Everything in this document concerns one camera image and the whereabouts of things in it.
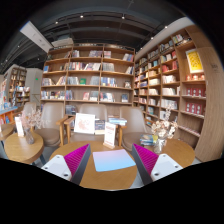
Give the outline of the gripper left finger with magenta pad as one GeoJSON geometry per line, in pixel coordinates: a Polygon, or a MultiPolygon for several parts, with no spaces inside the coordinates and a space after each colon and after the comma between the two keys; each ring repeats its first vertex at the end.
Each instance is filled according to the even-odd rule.
{"type": "Polygon", "coordinates": [[[90,145],[86,144],[75,149],[66,156],[54,156],[42,169],[79,185],[90,155],[90,145]]]}

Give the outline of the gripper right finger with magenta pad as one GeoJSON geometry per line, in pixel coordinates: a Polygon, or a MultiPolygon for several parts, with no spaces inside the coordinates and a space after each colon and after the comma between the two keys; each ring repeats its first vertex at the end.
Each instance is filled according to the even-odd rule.
{"type": "Polygon", "coordinates": [[[144,185],[182,169],[182,166],[167,154],[158,155],[137,144],[132,145],[132,156],[144,185]]]}

